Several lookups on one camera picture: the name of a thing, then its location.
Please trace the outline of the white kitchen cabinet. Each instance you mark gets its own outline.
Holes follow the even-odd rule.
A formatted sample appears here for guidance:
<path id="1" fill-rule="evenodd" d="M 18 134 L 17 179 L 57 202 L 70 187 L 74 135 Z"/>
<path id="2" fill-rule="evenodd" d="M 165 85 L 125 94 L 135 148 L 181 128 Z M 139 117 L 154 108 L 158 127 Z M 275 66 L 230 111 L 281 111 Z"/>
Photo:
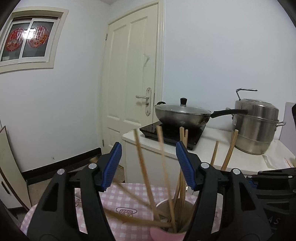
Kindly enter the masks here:
<path id="1" fill-rule="evenodd" d="M 165 186 L 163 173 L 161 149 L 158 140 L 151 140 L 144 137 L 143 133 L 138 134 L 144 162 L 151 185 L 157 187 Z M 127 183 L 144 183 L 138 160 L 137 147 L 133 132 L 123 134 L 123 154 L 125 161 L 125 181 Z M 216 141 L 219 141 L 214 167 L 221 169 L 231 142 L 231 133 L 213 128 L 205 128 L 195 149 L 192 152 L 202 162 L 211 162 Z M 175 146 L 165 144 L 166 168 L 169 174 L 170 187 L 175 189 L 180 173 L 180 165 L 176 156 Z M 269 149 L 263 154 L 273 159 L 286 158 L 295 166 L 295 155 L 279 140 L 273 140 Z M 274 170 L 269 168 L 262 155 L 247 154 L 237 148 L 233 150 L 227 171 L 238 168 L 245 175 L 257 174 L 259 171 Z"/>

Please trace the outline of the lavender board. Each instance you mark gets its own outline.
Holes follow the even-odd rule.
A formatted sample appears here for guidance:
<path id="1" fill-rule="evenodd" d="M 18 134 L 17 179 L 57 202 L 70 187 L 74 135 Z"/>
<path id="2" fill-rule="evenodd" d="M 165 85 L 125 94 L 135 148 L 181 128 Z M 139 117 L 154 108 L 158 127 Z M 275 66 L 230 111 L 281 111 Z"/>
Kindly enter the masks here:
<path id="1" fill-rule="evenodd" d="M 295 103 L 285 104 L 284 114 L 285 125 L 281 129 L 280 141 L 292 152 L 295 153 Z"/>

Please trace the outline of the stainless steel steamer pot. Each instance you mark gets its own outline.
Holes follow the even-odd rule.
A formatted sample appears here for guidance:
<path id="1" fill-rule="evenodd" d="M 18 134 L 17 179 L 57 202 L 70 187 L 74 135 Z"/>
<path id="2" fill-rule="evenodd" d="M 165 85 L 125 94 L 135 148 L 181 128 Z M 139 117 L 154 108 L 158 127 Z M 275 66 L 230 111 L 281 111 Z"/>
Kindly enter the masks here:
<path id="1" fill-rule="evenodd" d="M 269 102 L 241 97 L 235 102 L 235 108 L 248 111 L 248 114 L 232 115 L 232 129 L 238 130 L 235 147 L 248 154 L 263 155 L 276 129 L 285 125 L 278 120 L 279 109 Z"/>

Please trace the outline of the leaning white board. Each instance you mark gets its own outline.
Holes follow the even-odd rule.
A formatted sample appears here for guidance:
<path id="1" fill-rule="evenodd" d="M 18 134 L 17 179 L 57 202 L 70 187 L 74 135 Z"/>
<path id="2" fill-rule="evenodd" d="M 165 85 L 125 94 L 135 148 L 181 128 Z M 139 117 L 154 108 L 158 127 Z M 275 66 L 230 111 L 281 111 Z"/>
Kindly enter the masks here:
<path id="1" fill-rule="evenodd" d="M 32 207 L 27 183 L 16 164 L 5 126 L 1 129 L 1 201 L 8 209 L 28 211 Z"/>

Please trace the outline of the pink checkered tablecloth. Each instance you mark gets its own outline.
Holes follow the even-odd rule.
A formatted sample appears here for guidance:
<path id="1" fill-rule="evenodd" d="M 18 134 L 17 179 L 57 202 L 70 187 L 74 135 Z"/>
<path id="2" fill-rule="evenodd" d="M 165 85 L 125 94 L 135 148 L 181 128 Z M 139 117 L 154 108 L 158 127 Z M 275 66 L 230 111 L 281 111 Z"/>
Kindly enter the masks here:
<path id="1" fill-rule="evenodd" d="M 144 184 L 123 183 L 122 185 L 124 188 L 138 196 L 143 201 L 148 201 L 147 190 Z M 168 190 L 166 188 L 151 186 L 151 189 L 156 205 L 168 198 Z M 83 215 L 80 188 L 75 188 L 74 190 L 76 216 L 79 231 L 87 233 Z M 115 184 L 112 184 L 110 187 L 108 187 L 105 192 L 100 192 L 99 195 L 104 208 L 107 208 L 127 217 L 136 217 L 146 220 L 152 220 L 153 212 L 150 209 L 140 204 L 136 199 L 128 196 L 123 190 L 121 190 Z M 197 196 L 191 195 L 190 193 L 188 194 L 187 192 L 186 201 L 194 204 L 196 199 Z M 218 231 L 220 226 L 222 214 L 222 201 L 222 194 L 217 194 L 216 213 L 212 232 Z M 28 227 L 36 207 L 37 204 L 29 210 L 21 224 L 21 231 L 24 234 L 27 234 Z M 150 228 L 147 226 L 139 226 L 135 224 L 122 222 L 110 216 L 107 216 L 107 220 L 116 240 L 152 240 L 150 235 Z"/>

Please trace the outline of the black induction cooktop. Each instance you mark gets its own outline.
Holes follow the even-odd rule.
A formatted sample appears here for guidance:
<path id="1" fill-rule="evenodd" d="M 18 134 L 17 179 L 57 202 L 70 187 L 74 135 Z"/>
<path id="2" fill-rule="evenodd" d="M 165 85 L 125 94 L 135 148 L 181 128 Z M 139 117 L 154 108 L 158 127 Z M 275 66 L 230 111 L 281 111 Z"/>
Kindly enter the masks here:
<path id="1" fill-rule="evenodd" d="M 146 138 L 158 140 L 157 135 L 157 126 L 162 127 L 164 143 L 169 145 L 176 145 L 178 141 L 180 141 L 180 127 L 175 125 L 165 125 L 160 121 L 149 124 L 147 126 L 141 127 L 139 130 L 144 134 Z M 195 149 L 199 139 L 202 136 L 202 133 L 205 129 L 203 127 L 188 127 L 185 128 L 189 131 L 187 149 L 193 150 Z"/>

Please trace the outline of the steel wok with lid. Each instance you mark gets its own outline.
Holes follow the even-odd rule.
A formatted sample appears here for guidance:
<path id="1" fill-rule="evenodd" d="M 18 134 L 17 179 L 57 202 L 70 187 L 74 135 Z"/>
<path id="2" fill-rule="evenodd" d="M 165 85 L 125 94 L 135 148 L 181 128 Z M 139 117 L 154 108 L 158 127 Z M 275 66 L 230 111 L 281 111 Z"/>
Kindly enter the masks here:
<path id="1" fill-rule="evenodd" d="M 224 115 L 248 114 L 246 109 L 225 109 L 211 112 L 204 108 L 187 106 L 187 99 L 181 98 L 179 105 L 158 102 L 155 106 L 155 114 L 163 124 L 182 127 L 203 127 L 211 118 Z"/>

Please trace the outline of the white panel door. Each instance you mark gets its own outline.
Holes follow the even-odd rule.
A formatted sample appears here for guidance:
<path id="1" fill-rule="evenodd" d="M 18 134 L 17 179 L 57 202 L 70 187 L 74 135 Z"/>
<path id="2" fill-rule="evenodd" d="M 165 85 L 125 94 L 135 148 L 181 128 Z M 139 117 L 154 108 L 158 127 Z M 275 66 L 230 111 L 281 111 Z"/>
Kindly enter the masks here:
<path id="1" fill-rule="evenodd" d="M 163 32 L 163 2 L 153 1 L 108 25 L 102 77 L 100 114 L 102 152 L 135 128 L 152 123 L 159 82 L 159 44 Z M 146 89 L 152 89 L 151 114 L 145 114 Z"/>

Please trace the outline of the window with red decorations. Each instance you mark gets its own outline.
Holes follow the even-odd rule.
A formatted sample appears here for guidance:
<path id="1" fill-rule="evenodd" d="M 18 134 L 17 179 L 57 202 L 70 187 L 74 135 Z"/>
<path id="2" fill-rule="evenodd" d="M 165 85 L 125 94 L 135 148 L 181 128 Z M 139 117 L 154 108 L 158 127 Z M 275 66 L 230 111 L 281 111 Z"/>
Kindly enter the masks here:
<path id="1" fill-rule="evenodd" d="M 1 30 L 1 73 L 54 68 L 68 13 L 49 6 L 15 9 Z"/>

